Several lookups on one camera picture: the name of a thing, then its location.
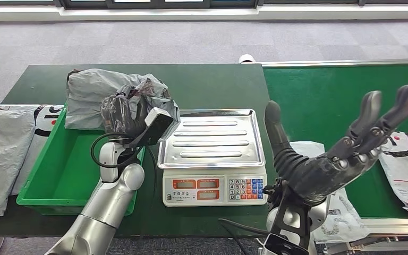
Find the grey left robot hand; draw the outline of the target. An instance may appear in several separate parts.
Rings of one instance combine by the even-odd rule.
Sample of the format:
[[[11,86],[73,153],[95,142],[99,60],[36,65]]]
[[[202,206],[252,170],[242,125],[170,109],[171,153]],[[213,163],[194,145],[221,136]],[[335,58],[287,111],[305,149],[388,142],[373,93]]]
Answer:
[[[147,128],[146,96],[139,89],[123,86],[103,99],[100,114],[106,133],[124,133],[126,137],[136,138]]]

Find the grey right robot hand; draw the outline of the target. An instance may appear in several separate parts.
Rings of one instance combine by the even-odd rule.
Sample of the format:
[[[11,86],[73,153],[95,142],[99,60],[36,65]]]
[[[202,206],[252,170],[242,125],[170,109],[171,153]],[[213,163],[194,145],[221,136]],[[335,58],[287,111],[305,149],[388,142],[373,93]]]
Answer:
[[[380,146],[408,118],[408,84],[398,89],[394,106],[383,116],[379,115],[381,101],[381,91],[365,94],[359,116],[345,135],[327,152],[310,158],[291,147],[282,126],[281,108],[270,100],[265,108],[264,123],[277,178],[274,185],[263,189],[269,207],[275,207],[280,201],[279,186],[283,181],[299,199],[316,205],[367,172],[378,160]]]

